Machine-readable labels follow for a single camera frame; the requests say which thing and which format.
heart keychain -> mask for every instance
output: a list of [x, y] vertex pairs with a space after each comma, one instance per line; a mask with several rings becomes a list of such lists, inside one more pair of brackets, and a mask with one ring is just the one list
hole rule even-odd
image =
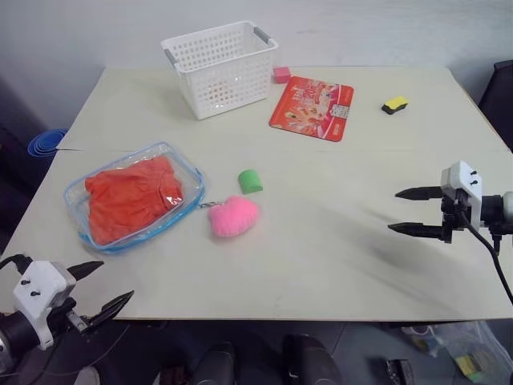
[[235, 237], [249, 230], [260, 216], [260, 208], [249, 199], [232, 196], [224, 203], [209, 202], [200, 205], [208, 209], [212, 232], [218, 237]]

blue container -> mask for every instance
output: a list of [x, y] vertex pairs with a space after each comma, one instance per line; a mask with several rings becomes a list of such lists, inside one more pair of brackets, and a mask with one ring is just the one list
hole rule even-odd
[[30, 141], [26, 150], [32, 156], [48, 157], [57, 152], [57, 146], [66, 135], [67, 130], [49, 130], [37, 135]]

beige tabletop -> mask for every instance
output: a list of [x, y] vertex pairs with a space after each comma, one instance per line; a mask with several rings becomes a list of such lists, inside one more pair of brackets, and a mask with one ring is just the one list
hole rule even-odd
[[[471, 234], [456, 232], [453, 244], [446, 245], [386, 226], [439, 225], [439, 201], [404, 201], [394, 194], [439, 184], [442, 169], [457, 160], [479, 170], [484, 194], [513, 190], [513, 155], [448, 71], [375, 70], [382, 75], [375, 89], [380, 76], [373, 69], [294, 71], [355, 87], [340, 143], [269, 128], [282, 86], [273, 86], [265, 101], [197, 122], [166, 71], [107, 70], [61, 143], [84, 151], [59, 151], [5, 255], [25, 252], [66, 266], [104, 261], [73, 292], [82, 314], [134, 290], [123, 318], [511, 317], [491, 258]], [[410, 106], [387, 116], [381, 103], [396, 94], [408, 97]], [[215, 239], [206, 211], [197, 209], [119, 255], [84, 248], [64, 205], [67, 185], [158, 140], [175, 145], [204, 173], [206, 201], [240, 194], [236, 176], [255, 168], [264, 185], [249, 196], [262, 211], [255, 228], [230, 240]], [[481, 233], [488, 237], [485, 229]], [[513, 280], [510, 246], [505, 239], [501, 263]], [[11, 267], [0, 271], [0, 311], [12, 308], [16, 281]]]

red cloth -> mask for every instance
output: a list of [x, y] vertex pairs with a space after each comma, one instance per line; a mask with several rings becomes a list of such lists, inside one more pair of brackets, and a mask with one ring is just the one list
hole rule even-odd
[[168, 158], [157, 156], [87, 178], [89, 227], [95, 242], [117, 241], [179, 205], [184, 196], [173, 174]]

basket handle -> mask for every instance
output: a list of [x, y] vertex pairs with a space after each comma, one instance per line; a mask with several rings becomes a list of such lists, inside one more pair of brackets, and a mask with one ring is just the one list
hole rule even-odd
[[178, 64], [178, 60], [176, 60], [175, 56], [171, 53], [171, 51], [167, 48], [164, 49], [164, 54], [168, 57], [169, 61], [171, 62], [172, 66], [178, 71], [178, 68], [176, 68], [176, 65]]
[[261, 30], [259, 27], [255, 26], [255, 27], [253, 27], [253, 32], [255, 33], [256, 36], [258, 36], [260, 39], [262, 39], [265, 44], [269, 44], [269, 40], [271, 39], [271, 37], [268, 34], [266, 34], [263, 30]]

